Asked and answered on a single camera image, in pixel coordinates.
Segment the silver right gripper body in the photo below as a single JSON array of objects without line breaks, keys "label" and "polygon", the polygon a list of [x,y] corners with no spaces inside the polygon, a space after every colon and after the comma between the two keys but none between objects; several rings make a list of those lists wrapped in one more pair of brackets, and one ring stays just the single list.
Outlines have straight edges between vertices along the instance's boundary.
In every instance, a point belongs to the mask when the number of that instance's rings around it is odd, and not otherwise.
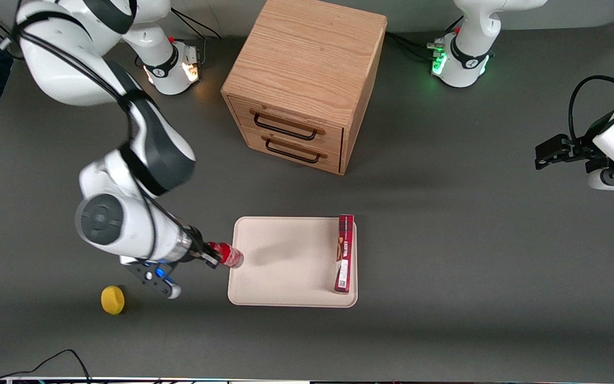
[{"label": "silver right gripper body", "polygon": [[172,255],[171,262],[190,262],[194,259],[197,259],[197,252],[203,250],[190,250],[191,246],[191,238],[190,238],[190,228],[195,228],[193,226],[185,226],[185,230],[180,229],[178,233],[177,243],[175,244]]}]

